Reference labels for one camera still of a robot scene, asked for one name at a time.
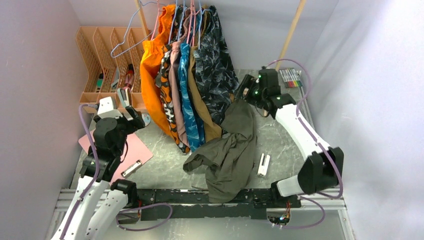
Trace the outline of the olive green shorts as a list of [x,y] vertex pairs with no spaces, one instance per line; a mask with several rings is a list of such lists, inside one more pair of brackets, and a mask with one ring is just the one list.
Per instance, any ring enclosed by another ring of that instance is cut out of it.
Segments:
[[221,127],[227,134],[198,147],[182,167],[185,172],[207,167],[205,181],[213,204],[232,201],[248,185],[257,149],[256,117],[244,100],[230,105]]

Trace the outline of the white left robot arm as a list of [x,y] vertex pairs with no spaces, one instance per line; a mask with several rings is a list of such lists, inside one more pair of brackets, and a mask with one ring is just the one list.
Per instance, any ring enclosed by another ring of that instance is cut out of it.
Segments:
[[99,240],[123,208],[136,207],[139,194],[135,182],[113,180],[128,146],[127,137],[146,125],[142,114],[132,106],[125,109],[131,116],[112,114],[115,107],[95,105],[96,128],[86,134],[90,142],[87,157],[80,170],[80,179],[71,204],[52,236],[54,240]]

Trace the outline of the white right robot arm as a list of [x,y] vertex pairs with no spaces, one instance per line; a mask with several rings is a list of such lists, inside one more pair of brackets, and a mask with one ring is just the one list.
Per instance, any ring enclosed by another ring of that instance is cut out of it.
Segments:
[[263,67],[258,76],[244,76],[236,96],[267,113],[288,132],[301,152],[304,163],[291,177],[272,183],[270,202],[282,207],[289,197],[321,193],[342,187],[344,153],[323,140],[300,112],[300,104],[288,93],[281,92],[275,69]]

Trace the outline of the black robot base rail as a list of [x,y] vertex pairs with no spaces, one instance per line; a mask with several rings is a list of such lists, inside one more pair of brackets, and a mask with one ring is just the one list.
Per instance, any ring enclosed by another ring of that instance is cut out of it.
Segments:
[[148,189],[137,190],[141,205],[167,203],[167,206],[154,206],[141,211],[142,221],[159,219],[203,219],[203,218],[239,218],[266,220],[271,210],[283,211],[288,207],[298,209],[302,206],[297,196],[281,197],[270,188],[242,189],[236,197],[227,203],[211,203],[209,193],[198,189]]

